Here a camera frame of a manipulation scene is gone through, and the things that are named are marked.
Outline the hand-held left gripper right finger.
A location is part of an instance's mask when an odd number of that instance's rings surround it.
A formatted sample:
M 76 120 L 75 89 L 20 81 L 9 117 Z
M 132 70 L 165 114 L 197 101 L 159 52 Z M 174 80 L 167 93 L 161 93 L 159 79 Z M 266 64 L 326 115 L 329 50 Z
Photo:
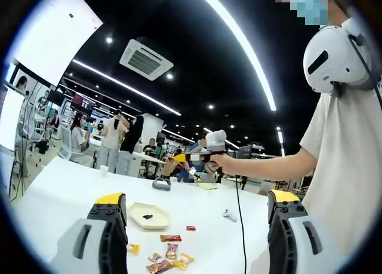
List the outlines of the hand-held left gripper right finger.
M 325 224 L 308 215 L 298 196 L 268 193 L 270 273 L 337 273 L 346 258 Z

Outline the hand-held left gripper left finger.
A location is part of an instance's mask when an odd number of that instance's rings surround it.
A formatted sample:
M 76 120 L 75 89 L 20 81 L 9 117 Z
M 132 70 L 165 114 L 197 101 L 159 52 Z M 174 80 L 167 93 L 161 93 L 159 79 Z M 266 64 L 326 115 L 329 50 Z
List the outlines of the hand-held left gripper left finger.
M 50 262 L 57 273 L 127 273 L 124 193 L 102 196 L 60 237 Z

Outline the person's right hand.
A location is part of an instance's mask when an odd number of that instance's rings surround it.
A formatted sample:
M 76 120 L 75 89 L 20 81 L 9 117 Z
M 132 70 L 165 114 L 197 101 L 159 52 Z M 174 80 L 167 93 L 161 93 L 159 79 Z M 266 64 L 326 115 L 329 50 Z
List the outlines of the person's right hand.
M 210 162 L 221 168 L 222 172 L 228 175 L 239 175 L 240 171 L 238 170 L 238 160 L 232 158 L 227 154 L 215 154 L 210 156 Z

